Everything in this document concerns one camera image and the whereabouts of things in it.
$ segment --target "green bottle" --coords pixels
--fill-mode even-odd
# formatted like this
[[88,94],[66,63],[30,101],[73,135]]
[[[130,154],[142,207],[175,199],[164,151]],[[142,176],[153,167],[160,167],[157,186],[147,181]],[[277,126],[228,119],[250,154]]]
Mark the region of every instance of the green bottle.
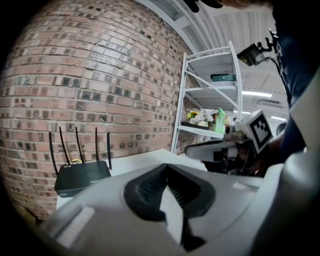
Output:
[[214,131],[216,133],[225,133],[225,120],[226,113],[221,108],[219,108],[219,113],[216,115],[214,126]]

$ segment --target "white table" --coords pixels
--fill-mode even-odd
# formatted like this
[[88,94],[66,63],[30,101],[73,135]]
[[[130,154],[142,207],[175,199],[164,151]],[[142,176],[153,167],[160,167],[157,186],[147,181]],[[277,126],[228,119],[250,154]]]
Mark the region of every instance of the white table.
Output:
[[[166,149],[159,149],[147,153],[136,154],[115,158],[111,160],[112,170],[111,176],[116,176],[131,172],[136,169],[158,165],[158,164],[178,164],[191,168],[207,171],[205,165],[198,161],[187,157],[186,155],[176,155],[167,151]],[[56,209],[59,209],[66,202],[70,201],[72,197],[57,197]]]

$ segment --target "ceiling light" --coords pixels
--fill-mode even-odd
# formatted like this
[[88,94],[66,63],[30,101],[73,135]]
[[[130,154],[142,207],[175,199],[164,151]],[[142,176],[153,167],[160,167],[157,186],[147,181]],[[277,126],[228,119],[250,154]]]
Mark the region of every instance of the ceiling light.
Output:
[[259,97],[267,97],[271,98],[272,94],[271,93],[264,93],[264,92],[258,92],[258,91],[242,91],[242,95],[252,95],[252,96],[259,96]]
[[280,120],[280,121],[287,121],[285,118],[277,117],[277,116],[271,116],[272,119]]
[[245,112],[245,111],[242,111],[241,113],[242,114],[246,114],[246,115],[250,115],[251,114],[251,112]]

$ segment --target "person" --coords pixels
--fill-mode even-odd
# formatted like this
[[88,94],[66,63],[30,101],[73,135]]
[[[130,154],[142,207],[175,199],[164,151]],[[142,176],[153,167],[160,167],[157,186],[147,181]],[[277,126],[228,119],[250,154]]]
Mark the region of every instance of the person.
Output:
[[[312,46],[311,36],[319,25],[318,8],[291,0],[217,0],[218,6],[244,9],[252,6],[266,6],[272,9],[278,36],[277,50],[280,70],[287,86],[289,109],[294,106],[311,82],[320,64],[317,45]],[[259,155],[253,172],[267,170],[269,166],[284,163],[293,153],[305,148],[304,139],[291,116],[285,130],[272,140]],[[238,155],[246,159],[247,148],[239,148]]]

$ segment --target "hand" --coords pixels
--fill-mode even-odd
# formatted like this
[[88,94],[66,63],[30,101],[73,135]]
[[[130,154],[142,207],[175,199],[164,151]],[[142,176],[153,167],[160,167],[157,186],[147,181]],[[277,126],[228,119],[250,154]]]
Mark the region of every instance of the hand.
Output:
[[[238,157],[246,161],[248,158],[249,146],[247,144],[238,144]],[[254,164],[251,167],[249,173],[266,173],[267,169],[273,164],[273,154],[271,153],[269,146],[266,146],[262,152],[254,159]]]

